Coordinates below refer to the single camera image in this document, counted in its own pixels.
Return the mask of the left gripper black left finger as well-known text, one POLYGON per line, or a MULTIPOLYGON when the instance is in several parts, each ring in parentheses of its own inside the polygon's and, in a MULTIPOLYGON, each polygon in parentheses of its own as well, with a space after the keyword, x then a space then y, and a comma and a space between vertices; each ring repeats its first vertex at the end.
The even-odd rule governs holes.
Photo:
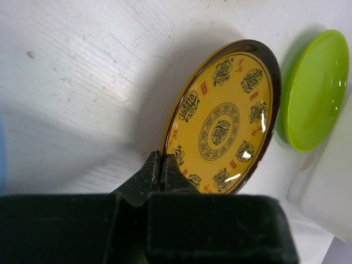
POLYGON ((152 191, 158 191, 161 173, 161 154, 152 151, 142 167, 112 194, 121 196, 130 205, 138 207, 145 203, 152 191))

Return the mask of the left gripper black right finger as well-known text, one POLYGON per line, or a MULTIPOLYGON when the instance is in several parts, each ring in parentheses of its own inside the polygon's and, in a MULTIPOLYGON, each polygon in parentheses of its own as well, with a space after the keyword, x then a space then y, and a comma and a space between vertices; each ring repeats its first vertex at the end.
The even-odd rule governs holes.
POLYGON ((150 263, 298 263, 280 202, 262 195, 201 194, 174 155, 162 160, 161 192, 146 201, 150 263))

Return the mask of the yellow patterned plate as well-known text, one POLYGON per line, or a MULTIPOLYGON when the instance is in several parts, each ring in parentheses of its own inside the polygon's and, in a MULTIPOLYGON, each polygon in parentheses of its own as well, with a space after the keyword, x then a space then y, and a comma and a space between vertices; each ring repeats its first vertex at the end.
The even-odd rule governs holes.
POLYGON ((282 92, 273 52, 239 40, 211 54, 175 104, 162 146, 202 194, 237 193, 271 141, 282 92))

